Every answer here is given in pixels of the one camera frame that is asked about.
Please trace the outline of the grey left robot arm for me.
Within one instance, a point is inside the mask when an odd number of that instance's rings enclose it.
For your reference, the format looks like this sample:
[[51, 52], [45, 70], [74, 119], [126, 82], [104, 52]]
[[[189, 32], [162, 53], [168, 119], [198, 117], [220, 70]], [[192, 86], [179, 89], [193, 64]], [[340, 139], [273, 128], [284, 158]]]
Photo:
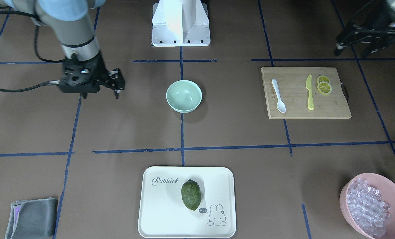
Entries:
[[[355, 22], [368, 6], [375, 4], [362, 24]], [[380, 49], [395, 45], [395, 0], [370, 0], [359, 9], [336, 37], [334, 55], [339, 56], [346, 48], [364, 43], [368, 47], [361, 53], [362, 58]]]

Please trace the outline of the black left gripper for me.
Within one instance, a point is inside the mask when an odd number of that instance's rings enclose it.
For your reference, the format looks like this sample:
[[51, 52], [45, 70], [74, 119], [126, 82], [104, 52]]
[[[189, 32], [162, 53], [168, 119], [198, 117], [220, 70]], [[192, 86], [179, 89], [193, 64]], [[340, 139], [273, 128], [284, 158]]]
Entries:
[[362, 58], [395, 45], [395, 3], [378, 3], [369, 12], [363, 26], [355, 22], [348, 23], [336, 37], [334, 55], [339, 56], [346, 47], [366, 39], [369, 41], [369, 46], [362, 51]]

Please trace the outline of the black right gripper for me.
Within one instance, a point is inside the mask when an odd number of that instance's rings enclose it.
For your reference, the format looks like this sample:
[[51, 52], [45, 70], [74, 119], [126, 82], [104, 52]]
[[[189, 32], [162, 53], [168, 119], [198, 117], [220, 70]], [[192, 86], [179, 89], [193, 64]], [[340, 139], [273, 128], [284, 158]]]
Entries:
[[107, 75], [106, 87], [113, 90], [115, 98], [118, 99], [119, 94], [125, 89], [125, 79], [121, 69], [116, 68], [108, 72], [100, 52], [85, 61], [80, 61], [79, 55], [72, 53], [71, 59], [66, 57], [63, 61], [58, 88], [64, 93], [80, 93], [86, 97], [88, 93], [100, 91], [99, 81]]

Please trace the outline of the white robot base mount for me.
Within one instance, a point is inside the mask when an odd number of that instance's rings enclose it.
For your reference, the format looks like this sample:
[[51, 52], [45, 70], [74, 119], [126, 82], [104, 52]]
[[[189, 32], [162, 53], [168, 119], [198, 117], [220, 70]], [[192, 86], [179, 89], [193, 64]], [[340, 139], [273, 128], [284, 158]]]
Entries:
[[210, 43], [208, 0], [160, 0], [153, 5], [153, 47], [205, 47]]

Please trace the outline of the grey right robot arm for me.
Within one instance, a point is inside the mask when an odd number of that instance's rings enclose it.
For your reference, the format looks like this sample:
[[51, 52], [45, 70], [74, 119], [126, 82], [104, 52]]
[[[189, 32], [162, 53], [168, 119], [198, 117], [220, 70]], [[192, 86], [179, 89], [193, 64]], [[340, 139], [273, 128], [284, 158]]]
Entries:
[[64, 93], [99, 92], [100, 86], [111, 89], [115, 98], [125, 89], [125, 79], [120, 69], [106, 69], [101, 48], [95, 36], [89, 9], [105, 3], [103, 0], [0, 0], [0, 15], [22, 15], [32, 18], [38, 36], [40, 26], [50, 26], [64, 51], [60, 80], [1, 92], [17, 93], [43, 86], [58, 86]]

